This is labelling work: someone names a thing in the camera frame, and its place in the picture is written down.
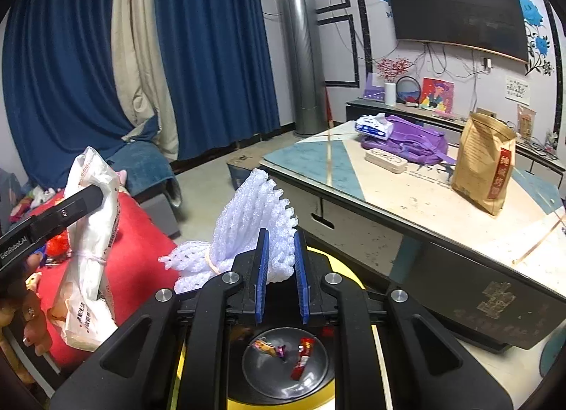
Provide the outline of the person's left hand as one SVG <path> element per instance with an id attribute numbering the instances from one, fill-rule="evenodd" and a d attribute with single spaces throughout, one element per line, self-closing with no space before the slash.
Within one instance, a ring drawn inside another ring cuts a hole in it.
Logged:
<path id="1" fill-rule="evenodd" d="M 26 276 L 34 274 L 41 261 L 41 254 L 35 253 L 28 257 L 26 262 Z M 47 320 L 45 313 L 40 307 L 38 296 L 35 292 L 28 291 L 26 297 L 20 300 L 1 300 L 1 350 L 3 355 L 11 364 L 12 369 L 16 369 L 20 365 L 15 351 L 2 332 L 4 328 L 12 323 L 15 314 L 23 314 L 24 318 L 24 334 L 23 343 L 26 347 L 34 347 L 35 354 L 42 356 L 45 352 L 49 352 L 53 340 L 47 329 Z"/>

